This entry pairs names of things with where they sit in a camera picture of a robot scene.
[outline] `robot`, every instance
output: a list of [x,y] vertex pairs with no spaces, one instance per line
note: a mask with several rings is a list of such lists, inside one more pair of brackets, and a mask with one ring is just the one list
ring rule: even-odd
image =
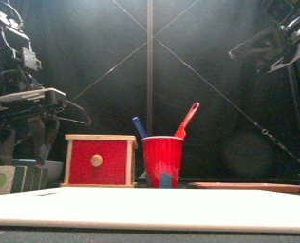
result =
[[40,167],[57,135],[64,94],[41,87],[33,78],[39,70],[20,15],[9,1],[0,1],[0,165],[12,165],[13,148],[29,139]]
[[269,27],[230,50],[231,59],[273,72],[300,59],[300,0],[263,0]]

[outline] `red spatula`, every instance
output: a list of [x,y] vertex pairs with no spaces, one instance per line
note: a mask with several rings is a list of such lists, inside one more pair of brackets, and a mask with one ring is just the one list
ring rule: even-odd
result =
[[183,120],[183,122],[180,123],[180,125],[178,127],[178,130],[176,130],[176,132],[174,134],[174,137],[178,137],[180,139],[184,138],[184,136],[186,136],[186,127],[187,127],[187,124],[190,122],[190,119],[192,118],[192,116],[195,114],[195,111],[196,111],[198,107],[199,107],[199,103],[194,103],[191,108],[190,108],[190,110],[188,110],[188,112],[187,112],[187,114],[186,114],[184,120]]

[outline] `wooden tray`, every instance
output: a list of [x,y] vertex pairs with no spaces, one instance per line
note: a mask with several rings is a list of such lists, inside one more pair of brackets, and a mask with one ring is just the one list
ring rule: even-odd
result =
[[191,182],[191,188],[196,189],[241,189],[265,190],[281,193],[300,193],[300,185],[273,184],[273,183],[229,183],[229,182]]

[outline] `red plastic cup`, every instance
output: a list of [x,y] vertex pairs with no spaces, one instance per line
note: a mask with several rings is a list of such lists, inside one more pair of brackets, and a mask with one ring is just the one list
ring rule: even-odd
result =
[[142,139],[147,182],[151,188],[176,188],[183,139],[152,136]]

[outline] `white table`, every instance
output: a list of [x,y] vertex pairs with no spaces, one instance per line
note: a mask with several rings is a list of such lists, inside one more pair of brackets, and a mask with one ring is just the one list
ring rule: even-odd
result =
[[1,195],[0,226],[300,234],[300,195],[62,187]]

